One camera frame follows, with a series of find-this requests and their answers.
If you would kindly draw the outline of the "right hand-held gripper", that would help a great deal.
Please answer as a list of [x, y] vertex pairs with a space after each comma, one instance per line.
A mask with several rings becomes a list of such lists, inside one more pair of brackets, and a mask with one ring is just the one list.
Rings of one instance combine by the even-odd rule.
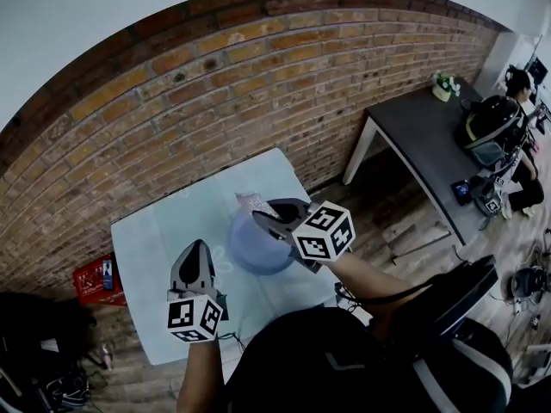
[[253, 211], [255, 223], [291, 246], [292, 257], [313, 273], [322, 262], [335, 262], [356, 238], [350, 211], [335, 203], [297, 198], [269, 200], [279, 218]]

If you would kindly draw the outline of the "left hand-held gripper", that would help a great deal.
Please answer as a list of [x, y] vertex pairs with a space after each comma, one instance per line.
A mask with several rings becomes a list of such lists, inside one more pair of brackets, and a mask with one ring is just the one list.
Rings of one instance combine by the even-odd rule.
[[[170, 280], [194, 283], [201, 270], [214, 282], [214, 262], [207, 243], [197, 239], [175, 260]], [[227, 320], [226, 296], [214, 289], [214, 296], [195, 291], [167, 292], [167, 330], [183, 342], [211, 342], [216, 339], [221, 321]]]

